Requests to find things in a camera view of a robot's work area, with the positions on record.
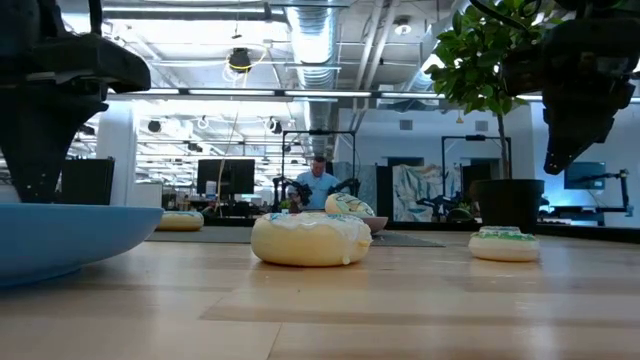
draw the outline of plant pot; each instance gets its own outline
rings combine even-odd
[[[473,183],[483,226],[517,226],[533,234],[544,193],[542,180],[482,180]]]

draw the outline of wooden table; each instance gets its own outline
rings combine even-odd
[[[144,243],[0,293],[3,360],[640,359],[640,246],[542,238],[542,261],[372,248],[327,269],[247,245]]]

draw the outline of ceiling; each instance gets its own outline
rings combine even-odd
[[[411,32],[398,35],[394,32],[395,25],[390,27],[391,31],[378,62],[380,65],[375,72],[372,88],[401,84],[420,68],[424,62],[420,54],[420,44],[426,28],[449,15],[448,9],[452,1],[399,2],[395,8],[394,19],[405,17],[411,26]],[[69,31],[89,31],[86,0],[58,2]],[[109,7],[121,5],[214,6],[226,8],[232,18],[236,16],[236,19],[239,19],[241,16],[234,13],[234,7],[255,3],[184,0],[131,0],[115,3],[107,0],[103,1],[103,6],[106,14]],[[380,41],[391,1],[385,2],[378,26],[371,22],[375,6],[375,0],[356,0],[340,12],[337,37],[339,56],[335,64],[330,64],[338,72],[336,87],[339,89],[354,88],[365,49],[366,35],[371,31],[377,31],[374,45]],[[294,59],[290,29],[286,23],[106,18],[103,35],[146,60],[155,88],[298,87],[296,69],[300,64]],[[226,59],[234,48],[249,50],[251,61],[255,65],[246,76],[234,74],[228,69]],[[137,172],[141,179],[164,179],[173,183],[188,184],[195,177],[198,159],[227,154],[256,158],[259,163],[258,178],[268,184],[269,177],[280,173],[281,161],[279,143],[282,137],[270,131],[273,121],[280,122],[283,129],[305,130],[308,127],[305,123],[305,104],[301,101],[129,101],[132,102],[136,117],[140,120]],[[458,126],[455,124],[455,112],[450,112],[446,117],[435,114],[437,113],[434,111],[399,114],[390,110],[370,109],[364,117],[359,135],[383,136],[391,131],[397,132],[397,120],[407,117],[416,119],[413,136],[424,134],[433,126]],[[343,109],[339,112],[341,126],[345,126],[351,115],[350,110]],[[438,120],[429,120],[432,116]],[[87,123],[97,132],[100,131],[99,118],[100,115],[97,115]],[[160,123],[159,132],[149,130],[151,121]],[[304,137],[295,140],[305,144]],[[187,142],[197,144],[200,149],[189,150]],[[251,145],[238,145],[239,142]],[[70,155],[91,157],[95,154],[95,147],[96,136],[78,134]],[[295,176],[304,171],[305,157],[309,155],[306,146],[292,146],[291,152],[287,154],[288,165],[285,175]],[[299,164],[292,165],[291,160],[296,160]],[[3,160],[0,160],[0,168],[3,166]]]

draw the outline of blue bowl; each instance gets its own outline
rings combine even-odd
[[[64,275],[146,240],[161,208],[0,204],[0,287]]]

